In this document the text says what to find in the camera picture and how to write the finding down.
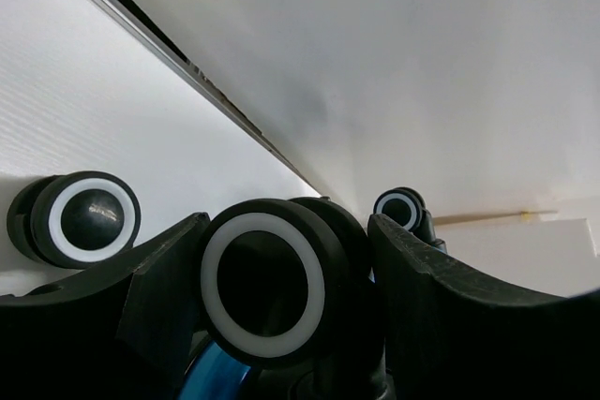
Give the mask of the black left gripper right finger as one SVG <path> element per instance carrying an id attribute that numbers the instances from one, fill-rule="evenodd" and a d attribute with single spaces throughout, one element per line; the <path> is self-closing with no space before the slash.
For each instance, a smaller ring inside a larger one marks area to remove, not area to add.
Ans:
<path id="1" fill-rule="evenodd" d="M 480 272 L 385 215 L 367 234 L 401 399 L 595 399 L 599 294 L 563 298 Z"/>

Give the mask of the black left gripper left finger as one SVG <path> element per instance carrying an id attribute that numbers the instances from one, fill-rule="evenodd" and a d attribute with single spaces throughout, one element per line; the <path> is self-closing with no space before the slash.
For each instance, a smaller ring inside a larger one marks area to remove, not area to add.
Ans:
<path id="1" fill-rule="evenodd" d="M 173 399 L 198 320 L 195 213 L 112 259 L 1 298 L 4 399 Z"/>

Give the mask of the blue kids suitcase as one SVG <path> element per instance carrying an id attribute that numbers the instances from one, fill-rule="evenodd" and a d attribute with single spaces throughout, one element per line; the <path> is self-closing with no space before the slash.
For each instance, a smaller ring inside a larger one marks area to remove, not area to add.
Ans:
<path id="1" fill-rule="evenodd" d="M 26 256 L 74 275 L 139 246 L 141 219 L 121 179 L 79 171 L 22 189 L 7 233 Z M 209 216 L 191 293 L 193 334 L 206 332 L 241 365 L 218 372 L 216 393 L 265 399 L 276 386 L 290 399 L 398 395 L 368 227 L 330 200 L 245 200 Z"/>

